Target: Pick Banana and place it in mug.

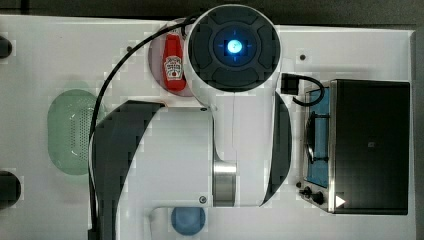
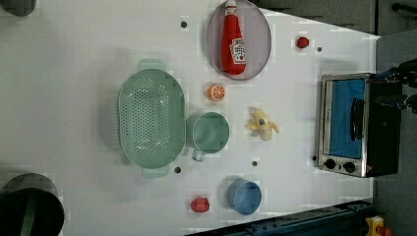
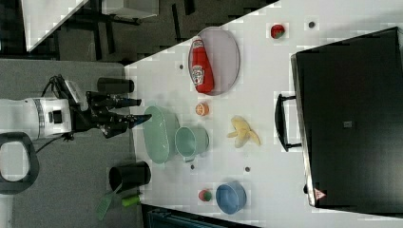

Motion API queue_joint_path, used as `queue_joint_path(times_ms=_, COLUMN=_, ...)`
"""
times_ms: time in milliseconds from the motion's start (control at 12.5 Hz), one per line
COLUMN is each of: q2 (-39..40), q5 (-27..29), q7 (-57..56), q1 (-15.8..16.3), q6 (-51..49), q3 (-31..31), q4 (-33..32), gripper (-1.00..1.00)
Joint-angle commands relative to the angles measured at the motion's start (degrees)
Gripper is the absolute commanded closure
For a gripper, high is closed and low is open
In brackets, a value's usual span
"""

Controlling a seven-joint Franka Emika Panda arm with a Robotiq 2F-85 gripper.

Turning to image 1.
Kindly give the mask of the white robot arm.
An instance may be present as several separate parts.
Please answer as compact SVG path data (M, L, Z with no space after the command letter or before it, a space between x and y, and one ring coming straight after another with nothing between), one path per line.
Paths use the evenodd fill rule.
M192 107L129 100L90 134L89 240L152 240L151 216L197 231L214 207L259 207L290 166L291 126L277 91L282 43L238 4L186 20L181 60Z

